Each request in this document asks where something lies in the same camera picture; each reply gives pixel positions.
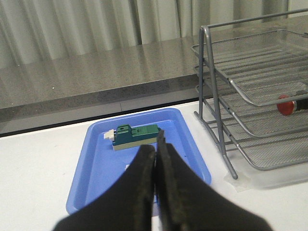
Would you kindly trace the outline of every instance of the white table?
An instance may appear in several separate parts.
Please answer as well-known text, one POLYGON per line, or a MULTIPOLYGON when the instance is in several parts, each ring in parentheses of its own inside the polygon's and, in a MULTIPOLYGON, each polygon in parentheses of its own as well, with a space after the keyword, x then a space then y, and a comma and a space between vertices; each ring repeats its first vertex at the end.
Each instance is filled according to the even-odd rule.
MULTIPOLYGON (((234 151, 230 159, 239 179, 232 180, 218 149, 193 115, 198 103, 174 107, 182 112, 217 192, 263 216, 276 231, 308 230, 307 164, 262 172, 234 151)), ((210 118, 206 109, 204 114, 210 118)), ((80 150, 94 122, 0 138, 0 230, 51 230, 67 216, 65 203, 80 150)), ((153 226, 158 230, 158 218, 153 226)))

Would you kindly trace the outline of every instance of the gray wire rack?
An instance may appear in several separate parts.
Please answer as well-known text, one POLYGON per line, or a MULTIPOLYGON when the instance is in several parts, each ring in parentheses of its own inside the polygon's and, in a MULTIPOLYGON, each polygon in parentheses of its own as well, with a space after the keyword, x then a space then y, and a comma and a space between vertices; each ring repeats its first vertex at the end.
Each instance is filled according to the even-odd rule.
POLYGON ((307 11, 308 8, 200 28, 199 44, 192 47, 199 59, 195 67, 199 76, 199 112, 194 113, 214 139, 234 179, 238 175, 227 156, 229 143, 224 134, 256 169, 308 162, 308 110, 284 116, 276 106, 308 98, 308 36, 275 30, 212 43, 210 29, 307 11), (210 77, 204 76, 205 66, 210 77), (213 101, 203 97, 204 84, 211 88, 213 101), (279 99, 282 94, 290 97, 279 99), (204 104, 215 121, 203 120, 204 104))

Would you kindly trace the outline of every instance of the green block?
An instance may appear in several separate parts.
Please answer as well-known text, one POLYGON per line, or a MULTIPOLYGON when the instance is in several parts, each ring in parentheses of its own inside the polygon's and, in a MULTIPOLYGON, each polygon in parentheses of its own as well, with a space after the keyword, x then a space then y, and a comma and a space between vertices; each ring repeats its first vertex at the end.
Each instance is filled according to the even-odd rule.
POLYGON ((154 125, 132 128, 129 124, 118 126, 115 131, 115 140, 112 142, 115 150, 140 146, 156 141, 160 128, 154 125))

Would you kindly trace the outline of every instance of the white curtain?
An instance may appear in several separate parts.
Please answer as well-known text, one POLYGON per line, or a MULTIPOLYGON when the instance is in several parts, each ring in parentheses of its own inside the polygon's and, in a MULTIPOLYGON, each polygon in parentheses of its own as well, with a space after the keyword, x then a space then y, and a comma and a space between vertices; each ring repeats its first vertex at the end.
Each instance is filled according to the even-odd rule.
POLYGON ((196 35, 287 0, 0 0, 0 68, 196 35))

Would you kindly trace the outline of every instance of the blue plastic tray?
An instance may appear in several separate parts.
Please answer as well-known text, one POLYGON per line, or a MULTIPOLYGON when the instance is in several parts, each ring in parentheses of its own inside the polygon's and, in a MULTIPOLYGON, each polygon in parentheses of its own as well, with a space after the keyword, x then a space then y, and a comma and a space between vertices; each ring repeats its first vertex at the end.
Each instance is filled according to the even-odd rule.
POLYGON ((66 203, 72 214, 105 192, 125 171, 139 147, 114 151, 112 143, 103 134, 122 124, 132 127, 157 124, 165 130, 166 142, 172 143, 183 160, 207 184, 211 175, 193 140, 181 112, 174 108, 102 120, 87 131, 75 176, 66 203))

